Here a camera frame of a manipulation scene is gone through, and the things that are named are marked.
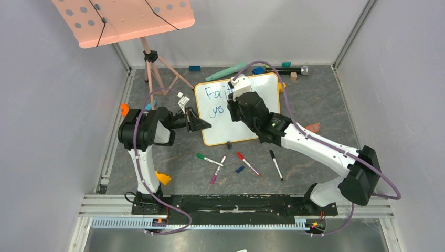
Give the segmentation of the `yellow framed whiteboard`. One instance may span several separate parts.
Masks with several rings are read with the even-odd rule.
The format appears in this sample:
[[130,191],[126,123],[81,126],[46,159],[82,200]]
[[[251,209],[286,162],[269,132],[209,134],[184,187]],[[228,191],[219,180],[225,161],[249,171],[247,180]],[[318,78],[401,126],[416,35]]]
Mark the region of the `yellow framed whiteboard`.
[[[278,77],[274,73],[252,75],[251,91],[264,100],[271,112],[280,112]],[[194,88],[198,115],[211,124],[202,131],[204,144],[214,146],[227,142],[240,142],[256,139],[257,136],[241,121],[233,122],[227,109],[227,100],[233,90],[229,79],[199,83]]]

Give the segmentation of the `blue marker cap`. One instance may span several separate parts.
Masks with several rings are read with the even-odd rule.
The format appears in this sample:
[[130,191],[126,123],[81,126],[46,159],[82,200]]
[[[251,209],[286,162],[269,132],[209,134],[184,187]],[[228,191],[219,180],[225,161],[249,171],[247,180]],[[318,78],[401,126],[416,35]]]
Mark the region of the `blue marker cap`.
[[236,173],[240,173],[241,171],[244,170],[244,166],[239,167],[238,169],[235,170]]

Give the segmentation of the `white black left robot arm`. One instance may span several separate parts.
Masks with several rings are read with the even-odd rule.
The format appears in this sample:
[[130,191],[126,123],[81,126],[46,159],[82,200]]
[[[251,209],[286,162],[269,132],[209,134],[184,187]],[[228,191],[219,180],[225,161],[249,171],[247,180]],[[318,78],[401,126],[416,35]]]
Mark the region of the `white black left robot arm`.
[[211,124],[199,118],[192,107],[180,109],[176,114],[167,107],[159,107],[150,111],[130,109],[118,129],[118,140],[130,154],[136,172],[134,204],[144,205],[152,214],[160,213],[165,207],[152,148],[172,146],[175,130],[181,128],[195,132],[209,129]]

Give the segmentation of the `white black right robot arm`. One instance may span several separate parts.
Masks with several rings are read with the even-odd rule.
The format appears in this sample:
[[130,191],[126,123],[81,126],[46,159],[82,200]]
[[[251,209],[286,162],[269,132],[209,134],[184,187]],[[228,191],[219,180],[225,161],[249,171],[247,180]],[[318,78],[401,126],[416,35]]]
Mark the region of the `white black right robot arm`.
[[379,181],[378,158],[374,149],[342,146],[293,124],[289,117],[270,112],[256,92],[236,98],[228,96],[227,107],[234,122],[243,122],[261,143],[300,152],[333,170],[338,177],[316,183],[306,192],[303,208],[317,214],[336,201],[348,200],[366,206]]

